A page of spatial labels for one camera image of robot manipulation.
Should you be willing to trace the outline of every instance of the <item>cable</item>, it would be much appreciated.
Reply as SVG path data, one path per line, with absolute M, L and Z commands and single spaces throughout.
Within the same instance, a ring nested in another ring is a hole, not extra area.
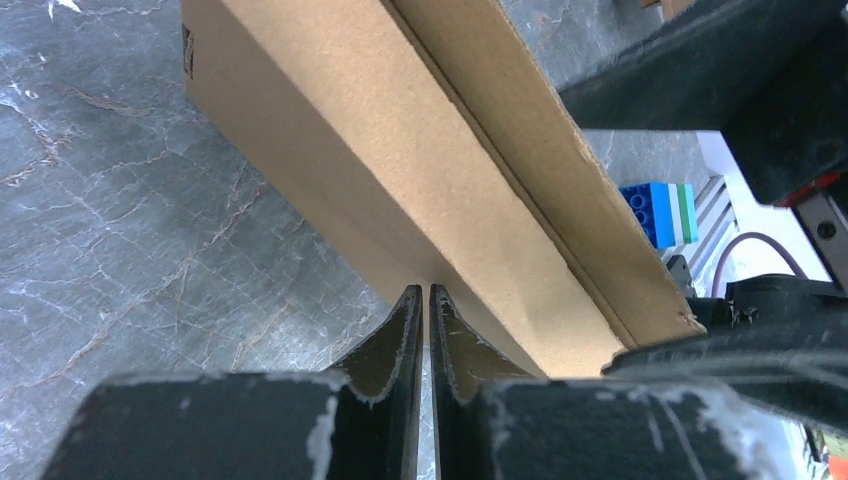
M 764 233 L 745 232 L 739 235 L 738 237 L 734 238 L 729 244 L 727 244 L 727 247 L 725 247 L 724 251 L 721 252 L 721 256 L 718 259 L 718 265 L 716 265 L 715 277 L 713 277 L 713 290 L 711 294 L 713 298 L 717 298 L 719 296 L 718 289 L 721 286 L 721 274 L 724 271 L 724 265 L 727 263 L 727 259 L 730 258 L 730 253 L 733 251 L 734 248 L 736 248 L 736 245 L 739 245 L 740 243 L 744 242 L 749 238 L 755 238 L 757 240 L 761 240 L 769 244 L 771 248 L 775 249 L 775 251 L 780 254 L 780 256 L 787 263 L 787 265 L 789 265 L 789 268 L 792 270 L 792 273 L 794 273 L 796 277 L 803 279 L 807 278 L 807 274 L 804 273 L 804 270 L 801 268 L 801 265 L 798 265 L 798 262 L 795 261 L 794 258 L 792 258 L 792 255 L 789 253 L 789 251 L 786 250 L 783 245 L 777 243 L 777 240 L 769 237 Z

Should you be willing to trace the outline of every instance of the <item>marble floor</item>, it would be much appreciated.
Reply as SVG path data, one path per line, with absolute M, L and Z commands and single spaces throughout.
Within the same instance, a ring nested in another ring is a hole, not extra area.
M 505 1 L 555 84 L 657 28 L 637 4 Z M 177 0 L 0 0 L 0 25 L 0 478 L 37 478 L 109 375 L 321 369 L 388 312 L 186 101 Z M 587 136 L 620 184 L 706 183 L 693 134 Z

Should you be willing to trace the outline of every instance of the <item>cardboard flap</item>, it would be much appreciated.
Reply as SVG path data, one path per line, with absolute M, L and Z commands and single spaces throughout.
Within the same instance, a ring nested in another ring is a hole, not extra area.
M 384 0 L 628 348 L 703 332 L 498 0 Z
M 383 298 L 444 284 L 540 376 L 597 376 L 622 348 L 379 0 L 182 8 L 190 97 Z

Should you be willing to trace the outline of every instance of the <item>red part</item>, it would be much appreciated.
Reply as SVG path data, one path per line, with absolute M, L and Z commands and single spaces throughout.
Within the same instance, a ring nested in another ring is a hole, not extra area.
M 828 467 L 833 480 L 848 480 L 848 460 L 836 458 L 831 455 Z
M 832 173 L 829 175 L 824 175 L 813 182 L 811 182 L 806 187 L 803 187 L 801 190 L 789 195 L 784 200 L 777 203 L 778 207 L 794 207 L 799 203 L 803 202 L 807 198 L 813 196 L 813 194 L 821 189 L 827 188 L 833 183 L 835 183 L 842 176 L 841 173 Z

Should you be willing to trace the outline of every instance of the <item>lego brick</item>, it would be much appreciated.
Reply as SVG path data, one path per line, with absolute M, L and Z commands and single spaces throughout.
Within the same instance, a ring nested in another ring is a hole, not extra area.
M 691 185 L 651 182 L 622 188 L 621 194 L 655 248 L 698 241 Z

